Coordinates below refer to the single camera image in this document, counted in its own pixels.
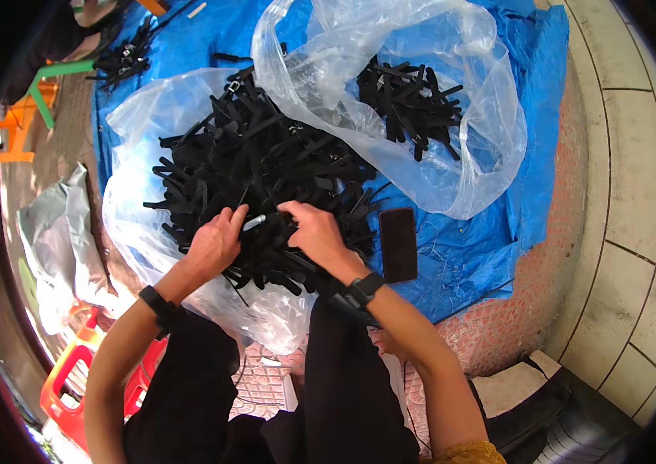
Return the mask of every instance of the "yellow sleeve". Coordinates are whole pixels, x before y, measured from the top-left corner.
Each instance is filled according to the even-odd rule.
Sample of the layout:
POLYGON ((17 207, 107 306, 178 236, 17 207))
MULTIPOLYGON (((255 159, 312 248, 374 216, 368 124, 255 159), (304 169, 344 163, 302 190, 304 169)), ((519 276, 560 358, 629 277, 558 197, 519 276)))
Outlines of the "yellow sleeve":
POLYGON ((433 464, 506 464, 491 442, 472 441, 445 449, 434 457, 433 464))

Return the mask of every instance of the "black wristwatch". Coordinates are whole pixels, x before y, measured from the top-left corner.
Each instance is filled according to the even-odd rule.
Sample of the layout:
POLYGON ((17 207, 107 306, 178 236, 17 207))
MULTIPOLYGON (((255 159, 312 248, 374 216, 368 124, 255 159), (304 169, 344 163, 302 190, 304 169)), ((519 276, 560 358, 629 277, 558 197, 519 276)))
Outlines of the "black wristwatch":
POLYGON ((365 278, 355 278, 351 285, 348 286, 349 294, 347 297, 356 302, 355 306, 357 309, 366 307, 374 299, 375 292, 383 285, 384 278, 378 273, 371 273, 365 278))
POLYGON ((142 292, 139 292, 140 298, 142 301, 147 303, 147 306, 153 308, 158 317, 155 320, 155 323, 160 327, 160 333, 156 340, 162 340, 170 333, 170 323, 175 319, 180 317, 186 311, 178 304, 171 302, 166 302, 160 293, 158 293, 153 286, 148 285, 142 292))
POLYGON ((366 310, 367 304, 374 298, 375 292, 385 284, 378 273, 371 273, 365 278, 355 279, 343 292, 337 292, 331 302, 341 311, 366 325, 379 328, 376 319, 366 310))

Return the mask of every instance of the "smartphone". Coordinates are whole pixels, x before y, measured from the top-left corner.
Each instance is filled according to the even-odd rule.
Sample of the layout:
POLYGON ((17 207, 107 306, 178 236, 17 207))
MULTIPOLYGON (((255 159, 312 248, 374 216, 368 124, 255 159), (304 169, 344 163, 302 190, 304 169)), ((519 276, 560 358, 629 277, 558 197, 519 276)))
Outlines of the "smartphone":
POLYGON ((387 209, 379 213, 384 280, 398 283, 418 277, 416 215, 413 208, 387 209))

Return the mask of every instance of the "white plastic bag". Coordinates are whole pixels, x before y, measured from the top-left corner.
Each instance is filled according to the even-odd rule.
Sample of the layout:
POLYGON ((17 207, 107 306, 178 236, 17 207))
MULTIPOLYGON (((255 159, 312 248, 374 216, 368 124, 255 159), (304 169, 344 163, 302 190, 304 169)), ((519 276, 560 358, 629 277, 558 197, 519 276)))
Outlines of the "white plastic bag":
MULTIPOLYGON (((170 213, 144 208, 142 202, 163 200, 165 188, 153 174, 159 158, 170 159, 158 137, 181 135, 211 113, 210 95, 219 97, 235 69, 203 68, 159 79, 130 95, 107 121, 121 136, 114 148, 114 174, 104 192, 103 220, 127 264, 147 284, 155 284, 181 258, 178 245, 162 229, 170 213)), ((240 290, 246 307, 222 276, 184 300, 190 309, 222 327, 262 343, 276 354, 295 351, 309 327, 316 295, 294 296, 284 287, 253 282, 240 290)))
POLYGON ((313 0, 308 42, 282 56, 276 24, 292 0, 274 0, 253 34, 250 56, 257 84, 279 109, 339 136, 385 174, 418 207, 469 219, 505 191, 526 150, 508 49, 495 19, 463 0, 313 0), (385 125, 351 94, 352 79, 369 60, 431 66, 439 89, 464 89, 462 124, 452 130, 453 161, 432 141, 422 162, 409 143, 386 140, 385 125))

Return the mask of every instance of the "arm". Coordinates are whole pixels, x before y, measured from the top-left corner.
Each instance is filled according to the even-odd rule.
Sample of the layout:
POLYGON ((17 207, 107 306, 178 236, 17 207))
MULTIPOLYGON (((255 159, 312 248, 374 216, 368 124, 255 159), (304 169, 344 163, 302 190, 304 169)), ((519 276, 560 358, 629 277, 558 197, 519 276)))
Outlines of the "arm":
MULTIPOLYGON (((229 266, 240 252, 237 238, 247 211, 247 206, 234 213, 225 208, 202 226, 189 253, 155 285, 160 296, 180 304, 229 266)), ((126 462, 121 443, 124 387, 159 332, 155 311, 137 300, 111 327, 93 358, 83 421, 89 455, 96 464, 126 462)))
MULTIPOLYGON (((344 285, 370 273, 343 244, 333 215, 296 201, 283 203, 279 209, 290 212, 299 226, 289 246, 301 248, 344 285)), ((459 360, 431 322, 388 286, 377 290, 367 309, 408 353, 421 375, 434 455, 458 443, 487 440, 459 360)))

